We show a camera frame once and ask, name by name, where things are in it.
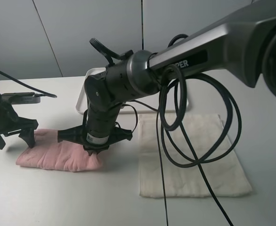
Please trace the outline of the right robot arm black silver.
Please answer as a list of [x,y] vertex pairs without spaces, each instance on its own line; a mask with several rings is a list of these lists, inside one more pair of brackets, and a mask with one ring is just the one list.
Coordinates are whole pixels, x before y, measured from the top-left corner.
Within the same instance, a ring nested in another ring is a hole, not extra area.
[[80,126],[60,130],[58,142],[80,144],[99,153],[132,138],[116,127],[122,104],[162,92],[170,81],[182,82],[202,72],[226,69],[254,88],[263,75],[276,96],[276,0],[260,0],[159,53],[129,50],[118,55],[97,39],[90,44],[108,61],[106,69],[84,82],[88,108]]

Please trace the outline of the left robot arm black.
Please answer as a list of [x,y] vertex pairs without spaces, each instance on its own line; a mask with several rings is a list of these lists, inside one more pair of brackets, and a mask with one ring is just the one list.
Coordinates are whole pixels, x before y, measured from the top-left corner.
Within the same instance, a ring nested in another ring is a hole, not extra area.
[[38,122],[19,117],[12,107],[13,104],[33,103],[34,95],[35,93],[33,92],[0,94],[0,150],[6,145],[2,135],[8,137],[18,134],[29,148],[34,147],[34,131],[38,127]]

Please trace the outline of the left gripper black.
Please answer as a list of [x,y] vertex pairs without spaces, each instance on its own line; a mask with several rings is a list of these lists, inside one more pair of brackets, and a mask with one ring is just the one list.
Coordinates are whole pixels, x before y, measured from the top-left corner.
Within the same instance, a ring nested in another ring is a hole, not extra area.
[[22,118],[17,115],[10,103],[5,102],[0,95],[0,149],[6,145],[1,135],[6,137],[18,134],[29,148],[35,146],[34,131],[38,127],[37,120]]

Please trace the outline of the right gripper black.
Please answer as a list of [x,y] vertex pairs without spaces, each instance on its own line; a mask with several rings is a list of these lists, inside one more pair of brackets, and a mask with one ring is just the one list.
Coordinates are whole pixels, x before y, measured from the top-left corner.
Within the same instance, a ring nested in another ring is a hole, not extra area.
[[101,151],[107,150],[110,145],[123,140],[131,140],[132,131],[122,129],[116,124],[121,104],[117,104],[108,111],[100,111],[92,104],[84,113],[82,125],[59,130],[57,141],[68,141],[79,144],[87,151],[88,155],[98,155]]

